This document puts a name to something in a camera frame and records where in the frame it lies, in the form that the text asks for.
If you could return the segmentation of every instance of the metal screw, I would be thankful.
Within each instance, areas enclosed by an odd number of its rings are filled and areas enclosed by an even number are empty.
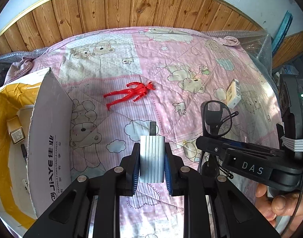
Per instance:
[[[225,181],[226,181],[226,177],[223,176],[223,175],[219,175],[219,176],[218,176],[218,181],[220,181],[220,182],[225,182]]]
[[[78,182],[84,182],[86,180],[86,176],[78,176],[77,180]]]
[[[180,168],[180,170],[181,170],[183,173],[187,173],[187,172],[190,171],[190,168],[187,167],[187,166],[182,166],[182,167]]]
[[[116,173],[121,173],[121,172],[123,172],[123,170],[124,170],[124,168],[121,166],[117,166],[116,168],[114,168],[114,172],[116,172]]]

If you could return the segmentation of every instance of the red figurine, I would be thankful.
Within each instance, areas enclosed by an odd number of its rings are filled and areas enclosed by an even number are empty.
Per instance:
[[[143,96],[147,95],[148,90],[155,90],[154,85],[152,84],[152,82],[149,82],[146,86],[143,83],[140,82],[131,82],[126,84],[126,87],[132,86],[132,85],[137,85],[136,88],[129,88],[129,89],[123,89],[120,91],[113,91],[110,92],[108,94],[103,95],[104,97],[108,97],[108,96],[114,96],[114,95],[118,95],[118,94],[127,94],[127,96],[121,98],[121,99],[117,99],[111,103],[106,104],[106,107],[108,110],[110,110],[111,105],[115,105],[118,104],[120,102],[129,100],[130,98],[138,95],[137,98],[135,98],[133,101],[136,102],[137,100],[141,99]]]

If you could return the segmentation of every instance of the wooden panel wall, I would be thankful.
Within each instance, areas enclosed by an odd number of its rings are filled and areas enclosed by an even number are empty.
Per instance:
[[[51,0],[0,36],[0,55],[49,47],[82,33],[128,26],[258,30],[217,0]]]
[[[273,57],[273,68],[280,66],[303,51],[303,32],[287,37]]]

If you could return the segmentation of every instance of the bedspread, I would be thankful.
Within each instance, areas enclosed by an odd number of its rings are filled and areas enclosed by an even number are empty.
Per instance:
[[[196,168],[200,105],[225,102],[233,78],[240,82],[242,99],[226,137],[278,147],[275,125],[281,117],[276,97],[235,38],[160,27],[97,31],[53,45],[33,61],[32,70],[49,66],[73,99],[72,179],[102,175],[119,165],[140,135],[148,135],[150,121],[157,122],[157,134],[165,136],[173,153]],[[103,94],[125,89],[127,83],[150,81],[156,90],[107,110],[105,104],[122,95]],[[253,202],[254,182],[237,176],[235,184]],[[139,183],[134,197],[120,198],[121,237],[182,237],[183,204],[182,197],[168,195],[165,183]]]

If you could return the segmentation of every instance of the figurine head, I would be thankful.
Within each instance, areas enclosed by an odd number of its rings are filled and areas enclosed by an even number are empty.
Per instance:
[[[155,90],[154,85],[152,84],[152,82],[149,82],[149,83],[146,85],[146,88],[147,88],[147,89],[151,89],[151,90]]]

